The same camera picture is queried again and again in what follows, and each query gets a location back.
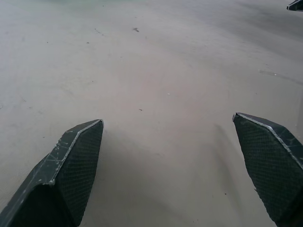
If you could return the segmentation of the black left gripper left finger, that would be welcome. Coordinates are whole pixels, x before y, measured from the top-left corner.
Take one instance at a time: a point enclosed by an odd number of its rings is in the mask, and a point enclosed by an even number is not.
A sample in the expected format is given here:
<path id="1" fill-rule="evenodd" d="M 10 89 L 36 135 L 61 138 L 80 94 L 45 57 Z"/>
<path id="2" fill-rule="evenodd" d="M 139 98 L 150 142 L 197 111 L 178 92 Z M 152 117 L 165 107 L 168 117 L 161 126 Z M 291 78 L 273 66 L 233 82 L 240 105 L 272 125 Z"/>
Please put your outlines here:
<path id="1" fill-rule="evenodd" d="M 104 123 L 67 130 L 0 213 L 0 227 L 79 227 L 95 180 Z"/>

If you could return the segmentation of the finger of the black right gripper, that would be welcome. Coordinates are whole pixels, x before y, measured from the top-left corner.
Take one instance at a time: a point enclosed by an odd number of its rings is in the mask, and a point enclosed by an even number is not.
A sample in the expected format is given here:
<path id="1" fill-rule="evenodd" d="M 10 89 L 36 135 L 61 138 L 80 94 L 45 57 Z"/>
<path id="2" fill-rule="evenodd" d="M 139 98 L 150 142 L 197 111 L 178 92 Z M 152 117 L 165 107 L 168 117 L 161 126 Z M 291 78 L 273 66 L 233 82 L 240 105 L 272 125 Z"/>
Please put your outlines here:
<path id="1" fill-rule="evenodd" d="M 295 0 L 286 7 L 289 11 L 303 11 L 303 0 Z"/>

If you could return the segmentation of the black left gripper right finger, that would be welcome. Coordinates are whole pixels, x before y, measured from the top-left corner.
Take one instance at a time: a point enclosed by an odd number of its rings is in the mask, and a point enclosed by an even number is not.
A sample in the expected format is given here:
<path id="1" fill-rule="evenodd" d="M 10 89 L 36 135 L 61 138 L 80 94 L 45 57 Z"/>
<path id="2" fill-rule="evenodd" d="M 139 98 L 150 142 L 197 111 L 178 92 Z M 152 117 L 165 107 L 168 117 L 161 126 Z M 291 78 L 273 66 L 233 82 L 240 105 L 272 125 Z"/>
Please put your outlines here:
<path id="1" fill-rule="evenodd" d="M 303 227 L 303 144 L 284 126 L 244 113 L 232 119 L 247 172 L 277 227 Z"/>

